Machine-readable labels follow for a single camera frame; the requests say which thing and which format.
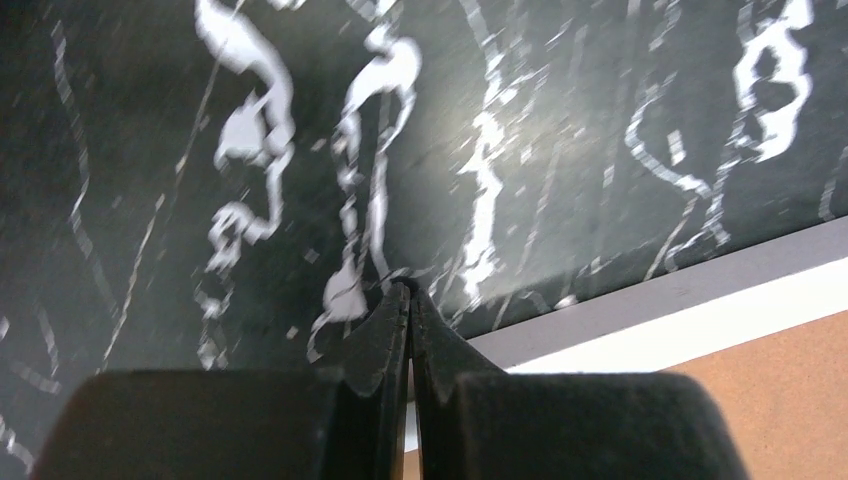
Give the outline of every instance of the white marble veining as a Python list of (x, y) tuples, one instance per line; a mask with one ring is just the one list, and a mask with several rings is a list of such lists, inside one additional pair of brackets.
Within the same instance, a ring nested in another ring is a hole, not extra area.
[(17, 434), (11, 427), (6, 425), (3, 415), (0, 415), (0, 442), (2, 442), (6, 453), (17, 458), (24, 464), (24, 471), (27, 475), (32, 473), (32, 469), (35, 467), (35, 457), (33, 457), (27, 447), (18, 442)]
[(53, 39), (53, 46), (55, 48), (56, 55), (53, 62), (56, 90), (59, 92), (59, 98), (62, 100), (62, 106), (65, 108), (65, 112), (68, 115), (68, 120), (71, 123), (71, 133), (74, 136), (74, 140), (76, 141), (77, 148), (79, 150), (77, 163), (80, 172), (80, 193), (74, 202), (73, 208), (71, 209), (69, 221), (71, 223), (71, 228), (73, 229), (77, 245), (85, 257), (86, 263), (89, 264), (91, 273), (94, 276), (94, 283), (97, 286), (97, 290), (100, 292), (100, 296), (106, 304), (109, 314), (112, 317), (115, 317), (117, 314), (118, 302), (115, 300), (112, 288), (106, 279), (106, 274), (103, 272), (103, 264), (100, 261), (100, 256), (97, 254), (97, 250), (94, 248), (94, 242), (91, 241), (91, 238), (86, 232), (85, 225), (82, 221), (82, 213), (80, 212), (82, 202), (85, 200), (89, 184), (91, 183), (88, 141), (86, 140), (85, 129), (83, 128), (80, 113), (76, 106), (74, 92), (71, 89), (71, 84), (68, 79), (68, 73), (65, 69), (65, 51), (68, 47), (68, 40), (65, 38), (65, 29), (61, 21), (57, 22), (56, 26), (53, 27), (51, 37)]
[(654, 273), (657, 271), (657, 267), (659, 267), (660, 262), (667, 258), (668, 249), (671, 246), (671, 242), (677, 238), (677, 235), (680, 234), (680, 231), (683, 230), (683, 227), (686, 225), (686, 222), (689, 221), (689, 216), (692, 215), (692, 211), (695, 209), (695, 204), (697, 203), (697, 197), (689, 198), (689, 201), (686, 202), (686, 207), (683, 208), (683, 214), (680, 215), (680, 221), (677, 222), (674, 229), (672, 229), (671, 233), (666, 237), (665, 242), (663, 242), (660, 250), (657, 252), (657, 256), (654, 257), (654, 261), (651, 262), (651, 266), (648, 267), (648, 271), (645, 272), (645, 277), (642, 278), (642, 281), (647, 282), (648, 280), (654, 278)]
[[(567, 5), (564, 2), (563, 3), (563, 15), (566, 15), (566, 12), (568, 12), (568, 11), (569, 11), (569, 9), (567, 8)], [(521, 115), (519, 115), (519, 117), (517, 119), (515, 119), (515, 120), (513, 120), (509, 123), (509, 126), (512, 127), (515, 131), (518, 131), (518, 132), (523, 131), (522, 122), (524, 121), (524, 119), (526, 119), (527, 117), (529, 117), (531, 115), (531, 113), (532, 113), (532, 111), (533, 111), (533, 109), (536, 105), (536, 99), (538, 97), (539, 92), (542, 90), (542, 88), (545, 87), (545, 85), (548, 82), (548, 79), (550, 77), (550, 69), (551, 69), (551, 63), (550, 62), (547, 63), (546, 65), (544, 65), (543, 67), (539, 68), (536, 71), (528, 71), (528, 69), (526, 68), (526, 61), (525, 61), (524, 57), (526, 55), (530, 54), (531, 51), (532, 51), (532, 47), (529, 44), (526, 45), (526, 46), (522, 46), (522, 42), (523, 42), (522, 41), (522, 34), (523, 34), (523, 31), (527, 27), (527, 25), (526, 25), (526, 23), (527, 23), (526, 15), (527, 15), (527, 13), (525, 12), (521, 16), (518, 17), (518, 21), (516, 21), (516, 20), (513, 21), (513, 23), (518, 24), (518, 27), (516, 27), (514, 29), (516, 31), (515, 32), (516, 39), (513, 40), (513, 42), (511, 43), (510, 50), (515, 49), (517, 51), (518, 61), (517, 61), (517, 65), (515, 67), (515, 74), (517, 74), (518, 79), (510, 84), (510, 88), (515, 89), (518, 86), (520, 86), (521, 83), (523, 83), (524, 81), (529, 80), (531, 78), (535, 78), (536, 81), (535, 81), (535, 85), (533, 87), (533, 90), (530, 94), (530, 98), (528, 99), (527, 103), (521, 109)], [(550, 40), (548, 40), (545, 43), (545, 51), (546, 52), (551, 52), (556, 47), (559, 46), (559, 44), (561, 43), (561, 41), (563, 39), (563, 36), (571, 28), (572, 21), (573, 21), (572, 18), (564, 18), (562, 25), (560, 26), (560, 29), (557, 32), (557, 34), (554, 35)], [(578, 28), (574, 32), (572, 54), (571, 54), (571, 58), (569, 59), (568, 74), (567, 74), (567, 77), (565, 79), (565, 81), (567, 82), (569, 87), (567, 88), (565, 95), (563, 95), (563, 97), (562, 97), (564, 109), (567, 109), (570, 97), (574, 92), (574, 86), (575, 86), (576, 81), (577, 81), (577, 74), (578, 74), (578, 71), (580, 69), (580, 66), (581, 66), (581, 63), (582, 63), (582, 60), (583, 60), (583, 47), (584, 47), (584, 42), (586, 40), (586, 32), (587, 32), (587, 26), (586, 25), (582, 25), (580, 28)], [(561, 130), (559, 132), (559, 134), (564, 135), (566, 130), (567, 130), (567, 128)], [(532, 137), (528, 138), (527, 142), (528, 142), (527, 145), (525, 145), (525, 147), (521, 150), (521, 153), (520, 153), (520, 155), (521, 155), (520, 163), (522, 165), (524, 165), (525, 163), (528, 163), (532, 160), (532, 152), (533, 152)], [(548, 207), (548, 204), (551, 201), (551, 192), (552, 192), (553, 184), (554, 184), (554, 175), (555, 175), (557, 168), (559, 166), (561, 154), (562, 154), (562, 141), (558, 140), (558, 141), (554, 142), (553, 151), (550, 153), (550, 156), (548, 158), (548, 166), (547, 166), (547, 169), (545, 170), (544, 180), (543, 180), (543, 183), (542, 183), (542, 189), (540, 191), (539, 198), (536, 202), (536, 209), (533, 213), (533, 222), (531, 224), (530, 231), (527, 234), (527, 238), (524, 242), (524, 247), (522, 248), (521, 257), (519, 258), (518, 265), (516, 266), (516, 268), (514, 270), (516, 275), (521, 274), (524, 271), (524, 269), (526, 268), (527, 262), (530, 259), (530, 255), (531, 255), (531, 253), (533, 251), (533, 247), (536, 243), (536, 239), (539, 235), (539, 229), (541, 228), (541, 225), (542, 225), (542, 218), (543, 218), (542, 214), (544, 213), (545, 209)], [(525, 190), (525, 187), (522, 186), (516, 192), (516, 196), (519, 196), (520, 194), (522, 194), (524, 190)], [(507, 230), (507, 234), (512, 235), (515, 231), (515, 228), (516, 228), (515, 226), (509, 227), (509, 229)], [(506, 311), (509, 308), (510, 303), (512, 302), (514, 296), (515, 296), (515, 293), (510, 292), (504, 298), (503, 302), (501, 303), (501, 307), (498, 309), (498, 313), (495, 316), (495, 321), (492, 323), (492, 331), (497, 330), (501, 326), (501, 323), (503, 322), (504, 315), (506, 314)], [(519, 293), (519, 298), (532, 299), (534, 305), (537, 307), (537, 311), (540, 314), (543, 314), (542, 312), (547, 313), (547, 312), (551, 311), (551, 308), (548, 307), (546, 304), (544, 305), (544, 307), (541, 306), (542, 304), (544, 304), (544, 301), (542, 301), (541, 295), (539, 295), (537, 292), (524, 291), (524, 292)]]
[(639, 138), (638, 131), (639, 127), (642, 125), (645, 110), (665, 95), (665, 92), (668, 90), (672, 82), (674, 82), (676, 76), (676, 72), (672, 73), (665, 78), (662, 84), (653, 84), (644, 91), (642, 95), (643, 98), (638, 103), (636, 110), (633, 112), (633, 116), (630, 118), (630, 125), (627, 126), (627, 130), (625, 131), (624, 143), (628, 148), (630, 148), (630, 153), (633, 157), (658, 179), (674, 186), (681, 192), (693, 192), (703, 199), (709, 199), (712, 196), (712, 188), (710, 188), (706, 182), (695, 178), (692, 175), (681, 175), (666, 167), (662, 162), (648, 152), (648, 149), (645, 147), (645, 143)]
[(160, 195), (159, 199), (156, 200), (153, 215), (147, 223), (147, 229), (144, 232), (144, 237), (141, 239), (141, 245), (138, 247), (138, 253), (136, 254), (135, 261), (133, 262), (132, 273), (130, 274), (130, 278), (127, 280), (127, 294), (124, 297), (124, 304), (121, 307), (121, 315), (118, 317), (118, 321), (112, 330), (112, 338), (109, 341), (109, 346), (106, 347), (106, 351), (103, 353), (103, 366), (101, 367), (101, 370), (106, 369), (109, 362), (109, 355), (115, 347), (115, 342), (118, 341), (118, 336), (121, 334), (121, 329), (124, 327), (124, 323), (127, 321), (127, 314), (133, 298), (133, 290), (135, 289), (135, 284), (138, 281), (138, 268), (141, 266), (141, 260), (144, 258), (144, 247), (147, 246), (147, 241), (150, 240), (150, 234), (153, 233), (153, 227), (156, 225), (156, 218), (158, 217), (159, 209), (162, 208), (163, 203), (165, 203), (165, 194)]
[(848, 160), (848, 147), (842, 149), (842, 154), (839, 156), (836, 166), (833, 167), (830, 179), (825, 183), (824, 191), (822, 192), (821, 201), (819, 202), (819, 218), (825, 222), (836, 219), (833, 210), (831, 210), (831, 201), (833, 200), (833, 191), (836, 190), (837, 176), (845, 168), (846, 160)]
[[(307, 358), (310, 362), (321, 358), (315, 348), (318, 332), (330, 323), (346, 323), (345, 336), (349, 334), (350, 322), (362, 318), (367, 313), (365, 295), (362, 287), (362, 275), (367, 252), (380, 277), (383, 291), (387, 291), (392, 272), (383, 253), (385, 222), (389, 205), (386, 188), (386, 170), (388, 169), (388, 149), (403, 131), (409, 115), (415, 106), (415, 81), (421, 71), (421, 51), (415, 40), (409, 37), (397, 37), (392, 33), (393, 23), (387, 17), (365, 38), (365, 48), (379, 57), (373, 58), (354, 77), (345, 96), (345, 106), (334, 135), (332, 150), (336, 156), (344, 154), (344, 162), (337, 160), (337, 178), (339, 187), (345, 192), (346, 200), (339, 211), (342, 230), (345, 234), (345, 247), (342, 251), (341, 269), (334, 273), (324, 288), (324, 312), (312, 324), (307, 342)], [(371, 176), (370, 198), (365, 233), (361, 238), (360, 254), (355, 253), (360, 242), (358, 219), (356, 216), (356, 185), (361, 180), (359, 174), (359, 154), (361, 144), (361, 120), (359, 108), (372, 96), (382, 94), (380, 108), (380, 133), (377, 152), (374, 158), (374, 170)], [(390, 95), (400, 101), (400, 111), (394, 125), (388, 126)]]
[(397, 3), (397, 0), (345, 0), (348, 6), (368, 22), (374, 22), (383, 17)]
[[(55, 380), (56, 373), (59, 370), (59, 349), (56, 346), (56, 336), (53, 333), (53, 327), (50, 325), (47, 311), (41, 305), (36, 304), (35, 316), (38, 319), (41, 335), (47, 347), (47, 356), (50, 358), (50, 374), (46, 376), (41, 375), (28, 365), (17, 360), (12, 360), (9, 363), (9, 369), (12, 373), (39, 391), (57, 395), (62, 390), (62, 385)], [(0, 316), (0, 344), (6, 339), (11, 328), (12, 325), (9, 319), (5, 316)], [(32, 473), (32, 469), (35, 466), (35, 457), (27, 447), (18, 441), (17, 434), (6, 424), (2, 414), (0, 414), (0, 444), (3, 445), (7, 454), (23, 463), (27, 475)]]
[[(592, 8), (599, 6), (603, 0), (598, 0), (592, 4)], [(633, 61), (635, 56), (635, 48), (638, 43), (639, 19), (641, 16), (641, 0), (627, 1), (627, 15), (624, 19), (624, 35), (623, 42), (617, 48), (620, 55), (620, 68), (618, 69), (618, 78), (616, 79), (615, 100), (613, 103), (612, 125), (610, 131), (613, 135), (618, 135), (621, 130), (624, 130), (627, 122), (627, 97), (631, 85), (631, 76), (633, 68), (628, 66), (628, 63)], [(607, 225), (609, 224), (609, 206), (613, 195), (613, 184), (616, 178), (616, 162), (618, 161), (620, 145), (618, 142), (607, 142), (607, 154), (603, 178), (601, 182), (600, 202), (598, 205), (598, 226), (597, 233), (594, 238), (594, 253), (596, 258), (606, 255), (604, 251), (605, 242), (607, 240)]]
[(671, 153), (671, 166), (675, 166), (686, 160), (686, 148), (683, 146), (683, 138), (680, 136), (680, 130), (675, 130), (668, 134), (668, 150)]
[(560, 301), (554, 305), (554, 310), (562, 310), (563, 308), (568, 308), (572, 305), (577, 305), (577, 297), (574, 295), (567, 295), (561, 298)]
[(496, 102), (504, 104), (515, 96), (512, 88), (504, 88), (500, 63), (504, 54), (498, 48), (497, 38), (492, 35), (483, 18), (476, 0), (459, 0), (465, 18), (474, 35), (477, 46), (483, 53), (486, 70), (486, 92), (483, 106), (472, 124), (478, 130), (474, 152), (458, 174), (473, 173), (477, 182), (477, 198), (474, 200), (472, 225), (466, 237), (465, 261), (459, 276), (465, 282), (465, 294), (469, 298), (469, 309), (482, 302), (480, 283), (495, 272), (495, 244), (492, 233), (495, 223), (497, 198), (503, 183), (495, 174), (492, 162), (504, 151), (503, 126), (494, 115)]
[[(268, 1), (278, 10), (296, 9), (304, 3), (302, 0)], [(219, 321), (235, 288), (229, 274), (241, 258), (242, 239), (255, 244), (270, 238), (279, 228), (283, 210), (281, 178), (294, 156), (291, 76), (274, 46), (246, 15), (239, 12), (243, 3), (240, 0), (236, 8), (230, 10), (216, 0), (195, 2), (197, 35), (215, 57), (216, 67), (223, 65), (237, 75), (251, 70), (267, 87), (262, 98), (251, 93), (244, 104), (230, 115), (222, 128), (213, 159), (213, 164), (222, 174), (226, 174), (230, 160), (241, 160), (264, 170), (268, 218), (256, 216), (247, 205), (238, 201), (224, 205), (212, 218), (214, 223), (208, 238), (215, 247), (215, 253), (205, 270), (217, 276), (226, 286), (227, 293), (224, 298), (214, 298), (203, 292), (199, 285), (195, 291), (195, 300), (203, 309), (203, 329), (197, 354), (206, 369), (224, 368), (228, 364), (226, 339)], [(265, 122), (271, 127), (270, 132), (266, 131)], [(227, 236), (231, 229), (234, 229), (232, 238)]]
[[(750, 15), (749, 5), (743, 7), (740, 18)], [(787, 0), (777, 19), (765, 19), (757, 24), (756, 34), (750, 31), (750, 24), (740, 29), (743, 55), (733, 69), (736, 99), (739, 108), (751, 112), (763, 130), (762, 140), (755, 141), (744, 135), (740, 142), (758, 153), (754, 159), (756, 162), (764, 162), (782, 154), (795, 139), (798, 114), (810, 98), (813, 82), (810, 75), (804, 72), (807, 50), (792, 38), (790, 32), (812, 23), (811, 0)], [(774, 55), (777, 65), (771, 76), (764, 79), (757, 74), (756, 65), (766, 50)], [(753, 87), (760, 80), (787, 84), (792, 87), (795, 97), (775, 111), (759, 108)]]
[[(11, 324), (9, 319), (6, 317), (0, 317), (0, 342), (6, 338), (10, 327)], [(6, 425), (3, 415), (0, 415), (0, 442), (2, 442), (3, 448), (6, 450), (7, 454), (17, 458), (24, 464), (27, 475), (32, 473), (32, 468), (35, 465), (35, 458), (32, 456), (29, 449), (18, 443), (15, 431)]]

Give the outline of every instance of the wooden surface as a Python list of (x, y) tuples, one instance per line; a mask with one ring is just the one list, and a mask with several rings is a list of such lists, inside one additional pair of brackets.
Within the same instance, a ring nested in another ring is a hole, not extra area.
[[(671, 370), (713, 395), (752, 479), (848, 480), (848, 312)], [(404, 480), (418, 475), (409, 452)]]

